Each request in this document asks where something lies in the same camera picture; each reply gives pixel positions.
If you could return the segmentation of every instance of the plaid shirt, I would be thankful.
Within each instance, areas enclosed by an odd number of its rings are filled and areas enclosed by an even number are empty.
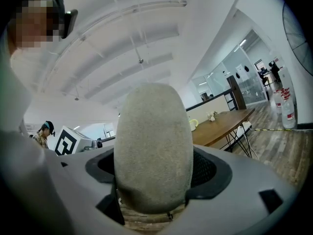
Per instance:
[[[40,132],[36,133],[33,136],[33,139],[37,141],[37,143],[44,149],[48,149],[47,139],[42,136]]]

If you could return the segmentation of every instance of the wooden tabletop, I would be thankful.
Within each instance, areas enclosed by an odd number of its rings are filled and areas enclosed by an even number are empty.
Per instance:
[[[211,146],[231,133],[254,112],[254,109],[221,112],[216,120],[209,120],[199,124],[192,132],[193,144]]]

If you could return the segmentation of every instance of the hazard tape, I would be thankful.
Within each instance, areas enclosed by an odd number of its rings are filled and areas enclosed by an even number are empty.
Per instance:
[[[252,131],[296,131],[292,129],[251,129]]]

